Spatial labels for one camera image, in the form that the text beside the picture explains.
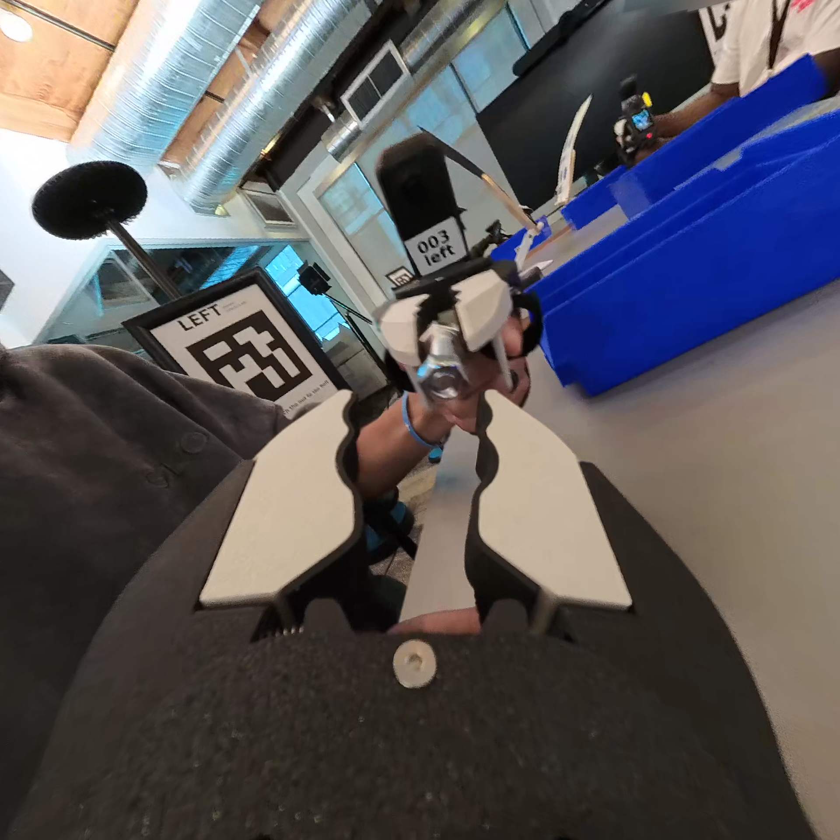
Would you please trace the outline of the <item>white document stand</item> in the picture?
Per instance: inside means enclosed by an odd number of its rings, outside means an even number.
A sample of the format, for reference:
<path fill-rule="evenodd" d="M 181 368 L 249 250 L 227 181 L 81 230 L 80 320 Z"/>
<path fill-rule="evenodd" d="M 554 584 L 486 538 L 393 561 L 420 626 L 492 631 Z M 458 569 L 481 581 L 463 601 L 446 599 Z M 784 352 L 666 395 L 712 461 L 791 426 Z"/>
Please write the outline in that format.
<path fill-rule="evenodd" d="M 575 145 L 592 100 L 593 95 L 591 94 L 577 109 L 563 142 L 558 168 L 558 180 L 554 191 L 554 205 L 556 207 L 564 207 L 571 200 L 576 160 Z"/>

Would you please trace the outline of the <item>person's left hand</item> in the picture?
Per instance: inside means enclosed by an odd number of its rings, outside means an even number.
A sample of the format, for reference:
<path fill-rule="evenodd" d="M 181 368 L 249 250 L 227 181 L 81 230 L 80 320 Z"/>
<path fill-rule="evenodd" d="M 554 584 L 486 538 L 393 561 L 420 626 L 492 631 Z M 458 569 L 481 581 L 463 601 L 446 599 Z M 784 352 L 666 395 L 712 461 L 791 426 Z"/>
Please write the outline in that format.
<path fill-rule="evenodd" d="M 481 396 L 487 391 L 495 391 L 510 402 L 523 407 L 531 391 L 531 378 L 527 359 L 522 355 L 522 340 L 510 331 L 503 338 L 515 390 L 509 392 L 502 377 L 494 354 L 487 356 L 482 352 L 471 355 L 465 366 L 469 378 L 469 391 L 457 400 L 431 403 L 431 407 L 444 414 L 453 427 L 467 433 L 476 431 L 478 407 Z"/>

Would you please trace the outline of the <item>blue plastic bin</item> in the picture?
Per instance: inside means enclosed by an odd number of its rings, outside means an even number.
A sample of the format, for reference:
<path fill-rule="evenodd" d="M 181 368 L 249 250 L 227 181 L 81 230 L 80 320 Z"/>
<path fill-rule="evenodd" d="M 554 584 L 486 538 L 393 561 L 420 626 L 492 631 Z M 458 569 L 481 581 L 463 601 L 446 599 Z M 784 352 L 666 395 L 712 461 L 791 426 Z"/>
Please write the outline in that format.
<path fill-rule="evenodd" d="M 838 160 L 827 146 L 591 280 L 539 290 L 563 385 L 597 396 L 838 279 Z"/>
<path fill-rule="evenodd" d="M 628 219 L 642 214 L 756 134 L 825 95 L 826 81 L 816 59 L 811 55 L 798 59 L 635 164 L 611 187 L 616 204 Z"/>
<path fill-rule="evenodd" d="M 734 235 L 733 203 L 791 163 L 838 140 L 839 111 L 812 114 L 753 141 L 553 270 L 533 288 L 543 314 L 619 280 L 644 285 Z"/>
<path fill-rule="evenodd" d="M 565 222 L 572 229 L 580 230 L 617 206 L 613 187 L 626 173 L 626 167 L 619 165 L 608 175 L 578 193 L 561 211 Z"/>

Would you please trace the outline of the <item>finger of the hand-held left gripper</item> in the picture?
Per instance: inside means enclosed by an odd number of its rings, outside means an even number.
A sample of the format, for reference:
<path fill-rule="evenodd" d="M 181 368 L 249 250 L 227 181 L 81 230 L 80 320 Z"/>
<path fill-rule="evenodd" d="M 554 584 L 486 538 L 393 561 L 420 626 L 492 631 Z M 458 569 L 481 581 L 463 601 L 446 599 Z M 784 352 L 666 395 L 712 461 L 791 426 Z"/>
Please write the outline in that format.
<path fill-rule="evenodd" d="M 501 332 L 513 311 L 511 288 L 494 269 L 455 283 L 455 315 L 469 355 L 490 346 L 509 392 L 515 390 Z"/>
<path fill-rule="evenodd" d="M 374 310 L 374 330 L 387 353 L 399 365 L 416 369 L 422 363 L 418 313 L 428 294 L 383 303 Z"/>

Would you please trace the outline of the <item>black white marker board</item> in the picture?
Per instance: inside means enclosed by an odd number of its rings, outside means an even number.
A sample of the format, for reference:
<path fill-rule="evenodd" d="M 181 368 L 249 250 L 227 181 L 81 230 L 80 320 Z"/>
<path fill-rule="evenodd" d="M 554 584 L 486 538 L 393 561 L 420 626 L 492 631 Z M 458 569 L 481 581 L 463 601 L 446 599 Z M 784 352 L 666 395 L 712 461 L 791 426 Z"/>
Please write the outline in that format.
<path fill-rule="evenodd" d="M 162 369 L 277 404 L 287 417 L 351 388 L 258 266 L 122 326 Z"/>

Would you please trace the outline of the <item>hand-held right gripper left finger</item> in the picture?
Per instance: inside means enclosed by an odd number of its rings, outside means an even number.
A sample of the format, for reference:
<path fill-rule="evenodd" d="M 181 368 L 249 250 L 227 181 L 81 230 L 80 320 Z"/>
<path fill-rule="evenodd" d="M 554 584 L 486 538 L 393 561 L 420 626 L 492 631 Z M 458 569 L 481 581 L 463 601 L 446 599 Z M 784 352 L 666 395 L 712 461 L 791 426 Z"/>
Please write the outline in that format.
<path fill-rule="evenodd" d="M 280 620 L 300 621 L 301 588 L 362 545 L 362 501 L 350 475 L 354 405 L 351 391 L 338 391 L 259 451 L 198 597 L 202 608 L 272 606 Z"/>

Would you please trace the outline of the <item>grey desk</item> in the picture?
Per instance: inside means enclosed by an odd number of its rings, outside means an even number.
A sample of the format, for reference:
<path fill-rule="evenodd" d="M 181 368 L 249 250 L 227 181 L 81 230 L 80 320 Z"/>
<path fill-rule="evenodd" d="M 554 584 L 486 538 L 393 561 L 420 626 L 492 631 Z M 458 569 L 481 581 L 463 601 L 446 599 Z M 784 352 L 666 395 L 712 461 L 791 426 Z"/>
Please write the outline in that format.
<path fill-rule="evenodd" d="M 820 838 L 838 838 L 838 281 L 587 398 L 540 350 L 527 411 L 705 588 Z"/>

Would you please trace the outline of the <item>blue wristband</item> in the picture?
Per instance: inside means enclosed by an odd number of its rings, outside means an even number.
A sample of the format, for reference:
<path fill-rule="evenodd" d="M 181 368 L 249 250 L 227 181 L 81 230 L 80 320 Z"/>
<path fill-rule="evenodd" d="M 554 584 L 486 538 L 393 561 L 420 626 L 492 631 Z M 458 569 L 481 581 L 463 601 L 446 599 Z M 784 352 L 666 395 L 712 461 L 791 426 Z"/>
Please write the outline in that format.
<path fill-rule="evenodd" d="M 402 394 L 401 413 L 403 425 L 412 440 L 426 449 L 429 464 L 438 465 L 453 427 L 451 421 L 415 392 Z"/>

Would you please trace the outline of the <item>silver hex nut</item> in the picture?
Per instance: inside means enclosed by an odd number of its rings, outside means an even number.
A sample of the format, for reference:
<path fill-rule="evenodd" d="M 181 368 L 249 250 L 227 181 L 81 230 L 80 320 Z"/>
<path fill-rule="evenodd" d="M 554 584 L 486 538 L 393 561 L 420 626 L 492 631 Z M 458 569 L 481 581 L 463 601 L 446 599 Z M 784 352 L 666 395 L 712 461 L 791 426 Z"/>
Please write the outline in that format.
<path fill-rule="evenodd" d="M 429 401 L 457 400 L 469 391 L 466 367 L 457 356 L 428 355 L 416 369 L 416 379 L 418 390 Z"/>

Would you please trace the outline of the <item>black monitor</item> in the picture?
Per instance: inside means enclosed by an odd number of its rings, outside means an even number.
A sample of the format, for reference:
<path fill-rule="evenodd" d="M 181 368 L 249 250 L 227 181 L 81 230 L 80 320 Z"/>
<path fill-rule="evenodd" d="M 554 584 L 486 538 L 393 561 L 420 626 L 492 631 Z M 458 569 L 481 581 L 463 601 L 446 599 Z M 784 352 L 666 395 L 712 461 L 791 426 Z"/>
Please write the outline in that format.
<path fill-rule="evenodd" d="M 574 144 L 574 175 L 616 150 L 621 83 L 634 76 L 654 112 L 668 112 L 711 78 L 712 57 L 697 10 L 627 12 L 603 2 L 561 46 L 478 112 L 478 124 L 520 204 L 538 208 L 553 196 L 564 142 L 591 98 Z"/>

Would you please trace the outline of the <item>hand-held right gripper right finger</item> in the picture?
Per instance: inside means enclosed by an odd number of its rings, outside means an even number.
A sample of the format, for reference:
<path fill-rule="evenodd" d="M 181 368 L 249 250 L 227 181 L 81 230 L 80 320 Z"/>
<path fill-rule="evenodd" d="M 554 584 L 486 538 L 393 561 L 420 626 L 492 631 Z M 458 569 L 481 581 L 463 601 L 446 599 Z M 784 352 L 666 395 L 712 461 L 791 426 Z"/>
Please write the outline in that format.
<path fill-rule="evenodd" d="M 561 606 L 624 613 L 633 605 L 574 451 L 502 394 L 480 401 L 478 487 L 465 572 L 479 614 L 512 599 L 531 622 Z"/>

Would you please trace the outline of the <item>black pole stand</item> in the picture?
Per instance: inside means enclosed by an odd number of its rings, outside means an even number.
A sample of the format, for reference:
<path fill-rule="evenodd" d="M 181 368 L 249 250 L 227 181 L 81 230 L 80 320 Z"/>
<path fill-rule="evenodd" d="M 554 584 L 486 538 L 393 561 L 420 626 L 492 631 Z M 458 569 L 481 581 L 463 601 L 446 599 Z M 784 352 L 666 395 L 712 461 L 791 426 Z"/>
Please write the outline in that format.
<path fill-rule="evenodd" d="M 173 301 L 177 285 L 130 235 L 126 224 L 144 210 L 148 188 L 142 175 L 125 163 L 89 161 L 72 165 L 43 184 L 31 203 L 37 225 L 65 240 L 113 235 L 145 274 Z"/>

